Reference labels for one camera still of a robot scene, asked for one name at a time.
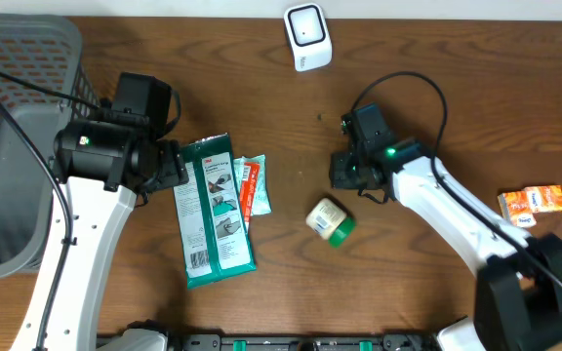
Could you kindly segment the grey plastic mesh basket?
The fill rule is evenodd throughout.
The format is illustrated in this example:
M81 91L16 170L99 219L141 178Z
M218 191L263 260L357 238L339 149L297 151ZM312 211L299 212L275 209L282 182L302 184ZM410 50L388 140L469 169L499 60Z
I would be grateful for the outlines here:
M46 160L56 133L99 101L81 57L71 21L0 14L0 101ZM0 115L0 279L39 267L51 211L50 182Z

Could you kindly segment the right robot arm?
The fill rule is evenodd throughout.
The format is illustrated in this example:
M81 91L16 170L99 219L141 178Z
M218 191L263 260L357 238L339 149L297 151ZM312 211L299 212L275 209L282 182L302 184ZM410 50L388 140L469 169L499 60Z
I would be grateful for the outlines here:
M331 157L337 189L380 189L429 224L476 282L471 317L439 331L442 350L548 350L562 342L562 240L506 221L414 141L354 142Z

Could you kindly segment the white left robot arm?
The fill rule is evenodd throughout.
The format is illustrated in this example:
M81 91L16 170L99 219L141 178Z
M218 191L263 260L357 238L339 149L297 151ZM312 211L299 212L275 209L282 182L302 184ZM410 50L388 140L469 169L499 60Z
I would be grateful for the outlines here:
M15 350L93 350L105 285L139 196L187 182L175 140L150 125L79 119L55 138L47 244Z

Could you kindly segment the teal and orange sachet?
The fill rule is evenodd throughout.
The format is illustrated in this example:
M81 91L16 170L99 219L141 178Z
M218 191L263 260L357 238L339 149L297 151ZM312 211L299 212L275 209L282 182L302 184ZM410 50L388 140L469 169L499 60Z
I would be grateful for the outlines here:
M236 158L233 160L233 166L240 208L246 227L249 227L252 216L268 215L272 212L266 189L265 156Z

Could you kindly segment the orange tissue packet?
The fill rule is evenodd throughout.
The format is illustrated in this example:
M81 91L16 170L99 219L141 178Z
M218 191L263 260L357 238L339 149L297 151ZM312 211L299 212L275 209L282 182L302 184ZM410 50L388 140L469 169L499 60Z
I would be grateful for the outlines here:
M537 224L525 191L505 192L498 196L502 216L511 224L530 228Z

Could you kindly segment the small orange box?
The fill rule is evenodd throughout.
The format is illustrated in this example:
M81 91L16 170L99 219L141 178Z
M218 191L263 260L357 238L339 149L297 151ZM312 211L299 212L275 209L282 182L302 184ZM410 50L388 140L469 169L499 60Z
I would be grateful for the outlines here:
M533 213L562 212L560 185L530 186L524 189Z

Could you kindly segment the green 3M gloves package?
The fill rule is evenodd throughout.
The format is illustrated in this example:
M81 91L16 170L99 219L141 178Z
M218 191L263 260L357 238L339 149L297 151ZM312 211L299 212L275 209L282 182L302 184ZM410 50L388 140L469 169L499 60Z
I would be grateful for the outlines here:
M230 136L197 140L181 155L188 182L173 192L186 286L194 289L255 271Z

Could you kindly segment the green lid cream jar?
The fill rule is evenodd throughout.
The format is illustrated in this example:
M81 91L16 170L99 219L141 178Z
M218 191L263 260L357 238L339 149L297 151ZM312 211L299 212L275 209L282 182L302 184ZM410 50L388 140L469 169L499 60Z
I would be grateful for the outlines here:
M329 198L315 205L305 223L333 248L338 248L356 227L354 218Z

